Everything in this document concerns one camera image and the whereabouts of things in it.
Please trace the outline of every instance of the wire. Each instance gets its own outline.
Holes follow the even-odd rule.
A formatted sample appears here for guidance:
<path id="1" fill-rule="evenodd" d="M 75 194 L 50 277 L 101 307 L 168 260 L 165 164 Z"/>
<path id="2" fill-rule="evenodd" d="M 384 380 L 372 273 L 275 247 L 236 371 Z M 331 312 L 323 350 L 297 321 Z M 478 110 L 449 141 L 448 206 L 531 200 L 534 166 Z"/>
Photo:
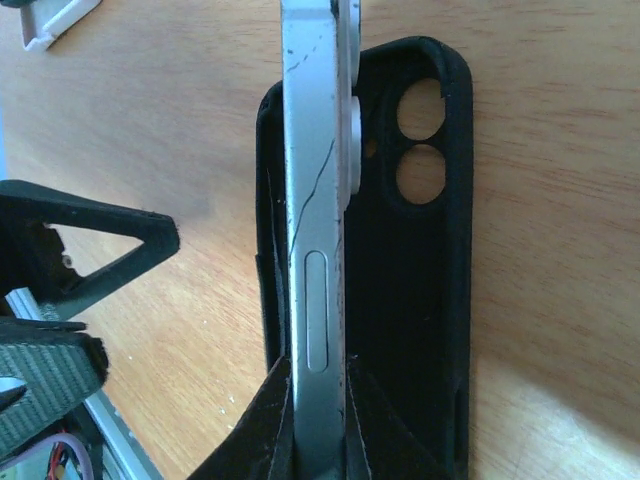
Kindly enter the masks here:
<path id="1" fill-rule="evenodd" d="M 78 465 L 80 467 L 80 473 L 82 474 L 82 480 L 94 480 L 93 468 L 91 467 L 91 459 L 89 458 L 87 449 L 84 448 L 84 445 L 80 440 L 69 433 L 56 433 L 55 435 L 51 435 L 50 437 L 47 437 L 44 440 L 36 443 L 33 447 L 29 448 L 17 457 L 14 457 L 11 460 L 0 465 L 0 472 L 14 467 L 20 462 L 27 460 L 28 458 L 31 458 L 40 450 L 44 450 L 47 447 L 53 448 L 53 445 L 58 442 L 66 443 L 67 445 L 69 445 L 71 450 L 73 450 L 73 453 L 78 459 Z"/>
<path id="2" fill-rule="evenodd" d="M 65 448 L 64 450 L 62 450 L 62 455 L 60 455 L 60 460 L 58 461 L 58 465 L 62 465 L 64 467 L 68 461 L 69 461 L 69 452 Z"/>
<path id="3" fill-rule="evenodd" d="M 51 455 L 49 455 L 49 471 L 47 472 L 48 480 L 56 480 L 56 468 L 61 463 L 60 458 L 63 451 L 64 446 L 62 443 L 56 443 L 51 450 Z"/>

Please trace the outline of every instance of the black phone case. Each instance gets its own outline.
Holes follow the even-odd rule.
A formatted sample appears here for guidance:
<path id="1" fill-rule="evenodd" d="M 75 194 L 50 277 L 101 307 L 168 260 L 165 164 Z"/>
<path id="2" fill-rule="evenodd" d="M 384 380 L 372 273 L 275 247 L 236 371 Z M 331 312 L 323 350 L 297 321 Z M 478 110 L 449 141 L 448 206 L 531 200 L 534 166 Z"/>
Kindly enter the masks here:
<path id="1" fill-rule="evenodd" d="M 404 92 L 440 82 L 445 119 L 430 138 L 398 126 Z M 361 187 L 345 213 L 347 354 L 366 367 L 407 429 L 451 478 L 468 477 L 470 270 L 473 194 L 472 81 L 462 57 L 427 37 L 362 53 L 354 90 L 362 109 Z M 401 195 L 396 171 L 415 145 L 445 159 L 446 183 L 425 205 Z M 267 364 L 288 355 L 282 86 L 257 119 L 257 264 Z"/>

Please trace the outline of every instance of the triangular black bracket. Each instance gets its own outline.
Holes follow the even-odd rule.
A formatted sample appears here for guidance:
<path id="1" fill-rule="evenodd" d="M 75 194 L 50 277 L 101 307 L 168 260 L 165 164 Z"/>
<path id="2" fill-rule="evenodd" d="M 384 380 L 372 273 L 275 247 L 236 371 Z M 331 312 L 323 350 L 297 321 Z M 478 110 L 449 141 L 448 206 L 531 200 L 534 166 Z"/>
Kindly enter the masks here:
<path id="1" fill-rule="evenodd" d="M 135 237 L 143 243 L 87 277 L 64 263 L 58 224 Z M 43 317 L 68 320 L 171 257 L 174 221 L 20 180 L 0 181 L 0 295 L 28 287 Z"/>

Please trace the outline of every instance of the wooden table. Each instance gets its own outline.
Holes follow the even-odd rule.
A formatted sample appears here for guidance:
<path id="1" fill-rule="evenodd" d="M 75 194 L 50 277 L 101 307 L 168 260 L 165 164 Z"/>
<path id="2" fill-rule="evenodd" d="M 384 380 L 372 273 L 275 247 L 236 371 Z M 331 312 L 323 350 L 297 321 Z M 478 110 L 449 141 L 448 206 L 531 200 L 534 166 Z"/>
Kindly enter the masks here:
<path id="1" fill-rule="evenodd" d="M 105 0 L 35 55 L 0 15 L 10 175 L 180 226 L 176 257 L 81 318 L 169 479 L 265 375 L 254 121 L 280 76 L 278 16 L 277 1 Z M 638 25 L 631 0 L 364 3 L 365 47 L 428 34 L 475 78 L 475 478 L 640 478 Z M 81 271 L 129 247 L 65 233 Z"/>

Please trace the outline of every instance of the black 3d-printed part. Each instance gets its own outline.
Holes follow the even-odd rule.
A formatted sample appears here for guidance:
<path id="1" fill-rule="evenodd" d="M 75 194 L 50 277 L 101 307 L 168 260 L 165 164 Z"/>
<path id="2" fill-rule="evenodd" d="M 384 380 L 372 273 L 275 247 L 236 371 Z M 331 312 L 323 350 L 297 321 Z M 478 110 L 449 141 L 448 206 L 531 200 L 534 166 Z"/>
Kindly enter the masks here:
<path id="1" fill-rule="evenodd" d="M 78 405 L 62 419 L 65 430 L 87 447 L 87 453 L 93 467 L 94 480 L 102 480 L 104 477 L 104 447 L 105 439 L 95 420 L 84 404 Z"/>
<path id="2" fill-rule="evenodd" d="M 290 480 L 291 362 L 280 358 L 227 439 L 189 480 Z"/>
<path id="3" fill-rule="evenodd" d="M 142 245 L 87 277 L 63 263 L 50 224 L 141 240 Z M 0 181 L 0 295 L 29 287 L 46 320 L 68 320 L 178 251 L 166 215 L 119 207 L 20 180 Z"/>
<path id="4" fill-rule="evenodd" d="M 76 322 L 0 317 L 0 377 L 25 386 L 0 400 L 0 459 L 95 393 L 107 378 L 102 342 Z"/>
<path id="5" fill-rule="evenodd" d="M 347 363 L 347 466 L 354 480 L 450 480 L 358 358 Z"/>
<path id="6" fill-rule="evenodd" d="M 445 120 L 432 137 L 412 140 L 400 131 L 397 109 L 404 92 L 423 78 L 440 82 Z M 466 479 L 471 75 L 462 57 L 437 40 L 406 38 L 362 53 L 355 94 L 364 143 L 375 140 L 377 150 L 365 158 L 363 148 L 360 191 L 345 214 L 347 353 L 358 356 L 429 457 L 451 478 Z M 420 144 L 442 153 L 446 184 L 430 203 L 414 205 L 401 195 L 396 171 L 404 154 Z M 290 345 L 284 202 L 278 84 L 263 100 L 257 121 L 257 264 L 269 367 L 288 355 Z M 370 450 L 368 458 L 378 453 Z"/>

